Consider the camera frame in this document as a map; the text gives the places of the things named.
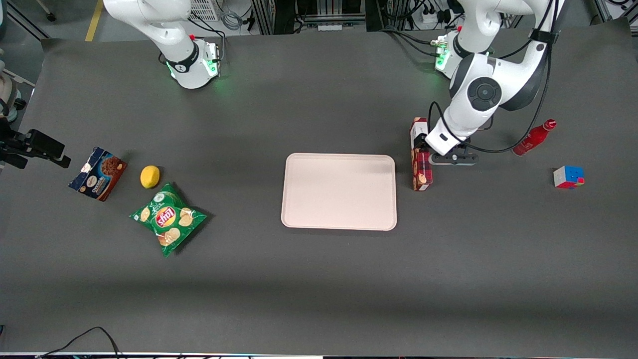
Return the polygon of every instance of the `pink tray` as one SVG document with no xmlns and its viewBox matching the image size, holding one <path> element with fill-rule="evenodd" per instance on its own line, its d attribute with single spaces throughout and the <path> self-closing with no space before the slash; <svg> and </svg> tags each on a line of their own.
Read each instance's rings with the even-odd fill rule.
<svg viewBox="0 0 638 359">
<path fill-rule="evenodd" d="M 385 155 L 293 153 L 286 159 L 281 222 L 389 231 L 397 223 L 394 168 Z"/>
</svg>

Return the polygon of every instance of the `yellow lemon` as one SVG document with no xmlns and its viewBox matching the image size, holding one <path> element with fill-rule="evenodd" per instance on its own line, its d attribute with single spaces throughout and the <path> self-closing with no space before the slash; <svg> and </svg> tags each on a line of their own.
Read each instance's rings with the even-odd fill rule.
<svg viewBox="0 0 638 359">
<path fill-rule="evenodd" d="M 160 169 L 155 166 L 146 166 L 140 174 L 140 182 L 144 188 L 155 187 L 160 180 Z"/>
</svg>

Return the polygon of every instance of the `yellow floor line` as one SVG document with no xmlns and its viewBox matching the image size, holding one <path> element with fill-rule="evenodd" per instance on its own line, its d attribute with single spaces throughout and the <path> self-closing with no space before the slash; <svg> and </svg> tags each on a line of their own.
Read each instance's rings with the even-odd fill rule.
<svg viewBox="0 0 638 359">
<path fill-rule="evenodd" d="M 98 0 L 98 3 L 95 4 L 95 11 L 93 11 L 93 17 L 91 18 L 91 24 L 89 25 L 89 30 L 86 32 L 86 37 L 84 41 L 93 41 L 93 36 L 95 36 L 95 30 L 98 29 L 98 23 L 100 22 L 100 15 L 102 15 L 102 8 L 104 7 L 102 0 Z"/>
</svg>

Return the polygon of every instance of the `gray table surface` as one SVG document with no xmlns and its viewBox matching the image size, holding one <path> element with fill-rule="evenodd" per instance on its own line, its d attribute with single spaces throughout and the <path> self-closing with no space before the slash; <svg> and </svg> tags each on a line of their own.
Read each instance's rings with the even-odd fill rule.
<svg viewBox="0 0 638 359">
<path fill-rule="evenodd" d="M 494 47 L 526 33 L 502 31 Z M 448 81 L 387 34 L 232 38 L 222 77 L 194 91 L 150 42 L 47 42 L 22 129 L 64 142 L 73 162 L 0 176 L 0 351 L 50 350 L 101 325 L 124 351 L 635 358 L 629 41 L 622 20 L 564 30 L 546 142 L 436 167 L 424 193 L 410 188 L 408 129 L 430 101 L 449 103 Z M 511 143 L 534 110 L 499 110 L 475 144 Z M 104 203 L 66 187 L 93 146 L 130 163 Z M 284 227 L 294 152 L 392 156 L 396 228 Z M 212 213 L 168 259 L 128 218 L 153 196 L 138 182 L 148 164 Z M 585 186 L 554 188 L 562 165 L 582 166 Z M 73 349 L 109 345 L 95 333 Z"/>
</svg>

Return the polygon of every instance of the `red bottle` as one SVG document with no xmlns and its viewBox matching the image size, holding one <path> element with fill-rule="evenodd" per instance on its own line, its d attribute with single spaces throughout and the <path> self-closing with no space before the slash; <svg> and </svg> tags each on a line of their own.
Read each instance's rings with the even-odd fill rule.
<svg viewBox="0 0 638 359">
<path fill-rule="evenodd" d="M 543 125 L 532 128 L 530 134 L 518 146 L 514 147 L 512 152 L 517 156 L 523 156 L 532 148 L 541 144 L 554 127 L 556 127 L 556 121 L 548 119 Z"/>
</svg>

